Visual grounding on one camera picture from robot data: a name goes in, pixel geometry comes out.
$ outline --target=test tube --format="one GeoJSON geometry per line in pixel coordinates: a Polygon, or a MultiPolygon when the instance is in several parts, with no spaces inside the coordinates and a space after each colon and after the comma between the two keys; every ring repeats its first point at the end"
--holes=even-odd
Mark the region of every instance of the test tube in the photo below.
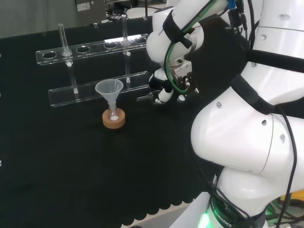
{"type": "Polygon", "coordinates": [[[62,55],[67,58],[67,60],[66,60],[67,66],[71,67],[72,64],[73,64],[73,60],[70,59],[71,52],[68,49],[66,33],[65,33],[65,29],[63,27],[63,24],[61,24],[61,23],[58,24],[58,29],[59,29],[59,34],[60,34],[60,38],[61,38],[61,44],[62,44],[62,47],[63,47],[62,55]]]}
{"type": "Polygon", "coordinates": [[[125,63],[125,78],[127,84],[130,83],[130,56],[131,53],[129,51],[123,51],[124,54],[124,63],[125,63]]]}
{"type": "Polygon", "coordinates": [[[127,15],[122,15],[122,22],[123,22],[123,41],[121,44],[123,46],[129,46],[131,42],[128,40],[128,27],[127,27],[127,15]]]}
{"type": "Polygon", "coordinates": [[[65,33],[63,24],[61,24],[61,23],[58,24],[58,29],[59,29],[60,39],[61,39],[61,43],[62,43],[62,47],[63,47],[62,55],[66,57],[65,62],[66,62],[66,65],[68,66],[68,74],[69,74],[70,81],[72,84],[73,92],[75,95],[75,99],[78,99],[79,95],[78,95],[77,83],[76,83],[76,79],[75,79],[75,75],[74,75],[74,68],[72,67],[73,60],[70,58],[71,52],[68,49],[66,33],[65,33]]]}

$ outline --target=metal screw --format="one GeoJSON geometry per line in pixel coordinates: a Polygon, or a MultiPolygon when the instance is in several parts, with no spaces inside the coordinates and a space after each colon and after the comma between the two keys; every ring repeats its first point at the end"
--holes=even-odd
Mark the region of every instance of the metal screw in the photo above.
{"type": "Polygon", "coordinates": [[[280,135],[280,140],[282,141],[282,143],[285,143],[285,135],[284,134],[280,135]]]}

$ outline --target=clear funnel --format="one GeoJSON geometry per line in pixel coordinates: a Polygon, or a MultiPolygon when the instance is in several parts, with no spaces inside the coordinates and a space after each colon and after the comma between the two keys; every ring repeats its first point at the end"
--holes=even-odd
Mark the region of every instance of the clear funnel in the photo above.
{"type": "Polygon", "coordinates": [[[118,120],[119,114],[116,108],[116,99],[123,88],[124,84],[117,79],[106,79],[95,86],[95,90],[103,96],[109,103],[108,116],[110,120],[118,120]]]}

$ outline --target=cable connector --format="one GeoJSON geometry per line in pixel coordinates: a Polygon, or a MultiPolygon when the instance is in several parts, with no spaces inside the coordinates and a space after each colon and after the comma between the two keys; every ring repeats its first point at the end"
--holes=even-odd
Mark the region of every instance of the cable connector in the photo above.
{"type": "Polygon", "coordinates": [[[234,9],[236,7],[235,0],[228,0],[228,10],[234,9]]]}
{"type": "Polygon", "coordinates": [[[235,8],[229,10],[228,16],[229,16],[230,25],[233,29],[242,25],[238,9],[235,8]]]}
{"type": "Polygon", "coordinates": [[[244,3],[243,0],[236,0],[236,7],[239,11],[239,13],[244,13],[244,3]]]}
{"type": "Polygon", "coordinates": [[[247,30],[248,30],[248,27],[247,27],[247,19],[246,19],[246,16],[245,16],[244,13],[241,13],[240,20],[241,20],[241,23],[242,23],[242,25],[243,25],[243,29],[244,29],[245,31],[247,31],[247,30]]]}

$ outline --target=green cable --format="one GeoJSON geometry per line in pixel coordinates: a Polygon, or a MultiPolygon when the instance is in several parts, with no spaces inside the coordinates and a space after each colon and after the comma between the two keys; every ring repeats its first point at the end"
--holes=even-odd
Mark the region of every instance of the green cable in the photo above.
{"type": "MultiPolygon", "coordinates": [[[[212,1],[201,13],[200,13],[200,15],[197,17],[197,19],[196,20],[194,20],[185,30],[184,30],[184,32],[187,32],[190,28],[192,28],[192,26],[195,24],[195,23],[197,23],[207,12],[208,12],[208,10],[214,5],[214,3],[216,2],[217,0],[214,0],[214,1],[212,1]]],[[[172,53],[172,51],[173,51],[173,48],[174,48],[174,46],[175,46],[175,44],[173,44],[172,46],[171,46],[171,48],[170,48],[170,50],[169,50],[169,52],[168,52],[168,56],[167,56],[167,59],[166,59],[166,72],[167,72],[167,74],[168,74],[168,72],[169,72],[169,59],[170,59],[170,56],[171,56],[171,53],[172,53]]],[[[181,90],[181,89],[179,89],[176,85],[175,85],[175,83],[174,83],[174,81],[173,81],[173,78],[171,77],[171,75],[169,75],[168,74],[168,80],[170,81],[170,83],[171,83],[171,85],[175,88],[175,90],[177,90],[179,93],[181,93],[181,94],[184,94],[184,93],[186,93],[187,92],[187,90],[188,89],[185,89],[185,90],[181,90]]]]}

